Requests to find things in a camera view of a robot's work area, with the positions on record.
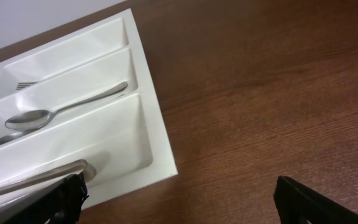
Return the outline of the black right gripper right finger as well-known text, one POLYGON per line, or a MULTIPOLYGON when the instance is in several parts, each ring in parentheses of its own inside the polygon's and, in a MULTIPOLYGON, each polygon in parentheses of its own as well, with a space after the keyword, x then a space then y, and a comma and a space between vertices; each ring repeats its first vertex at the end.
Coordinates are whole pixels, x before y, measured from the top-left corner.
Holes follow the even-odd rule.
POLYGON ((273 199, 281 224, 358 224, 358 214, 288 176, 279 176, 273 199))

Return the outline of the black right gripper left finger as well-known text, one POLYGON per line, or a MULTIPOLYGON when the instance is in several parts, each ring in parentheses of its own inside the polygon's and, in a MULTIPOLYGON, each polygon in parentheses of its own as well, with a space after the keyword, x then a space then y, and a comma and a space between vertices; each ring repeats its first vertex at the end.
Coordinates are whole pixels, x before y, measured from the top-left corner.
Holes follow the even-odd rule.
POLYGON ((72 174, 0 208, 0 223, 75 224, 88 197, 84 174, 72 174))

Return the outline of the steel tongs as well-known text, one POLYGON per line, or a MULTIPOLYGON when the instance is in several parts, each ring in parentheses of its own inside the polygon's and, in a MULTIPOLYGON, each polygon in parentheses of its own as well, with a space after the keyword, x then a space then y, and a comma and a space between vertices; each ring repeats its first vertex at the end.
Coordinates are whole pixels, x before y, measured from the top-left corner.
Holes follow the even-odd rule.
POLYGON ((0 196, 10 192, 30 187, 48 180, 52 180, 67 174, 80 172, 83 174, 85 182, 89 182, 96 176, 96 169, 84 159, 80 159, 63 166, 56 167, 46 172, 37 174, 24 180, 14 182, 13 184, 0 187, 0 196))

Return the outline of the steel spoon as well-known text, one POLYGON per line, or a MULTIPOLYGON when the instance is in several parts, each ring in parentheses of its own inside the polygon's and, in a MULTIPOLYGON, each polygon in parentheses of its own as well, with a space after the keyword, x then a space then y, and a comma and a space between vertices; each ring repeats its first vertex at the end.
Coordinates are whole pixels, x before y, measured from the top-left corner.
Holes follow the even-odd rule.
POLYGON ((13 140, 16 140, 16 139, 19 139, 21 137, 24 137, 30 133, 33 133, 37 131, 37 129, 29 129, 29 130, 25 130, 25 131, 18 131, 18 132, 14 132, 14 133, 11 133, 11 134, 8 134, 8 135, 5 135, 3 137, 0 138, 0 145, 3 145, 5 143, 8 143, 10 141, 13 141, 13 140))
POLYGON ((54 117, 62 113, 64 111, 70 110, 77 106, 85 105, 87 103, 91 103, 109 96, 113 96, 124 91, 128 87, 128 82, 121 82, 120 84, 106 90, 98 95, 92 96, 85 100, 81 100, 79 102, 64 106, 63 108, 59 108, 55 111, 49 110, 33 110, 27 111, 22 114, 15 115, 9 119, 7 119, 4 123, 5 127, 15 131, 26 131, 30 129, 39 129, 42 128, 54 119, 54 117))

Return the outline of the steel fork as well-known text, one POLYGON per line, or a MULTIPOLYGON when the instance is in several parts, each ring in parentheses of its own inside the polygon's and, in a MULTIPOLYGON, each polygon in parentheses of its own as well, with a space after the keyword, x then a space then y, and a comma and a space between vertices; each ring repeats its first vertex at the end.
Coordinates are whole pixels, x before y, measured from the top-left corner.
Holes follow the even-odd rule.
POLYGON ((16 90, 22 90, 24 88, 27 88, 31 85, 36 84, 37 82, 19 82, 16 86, 16 90))

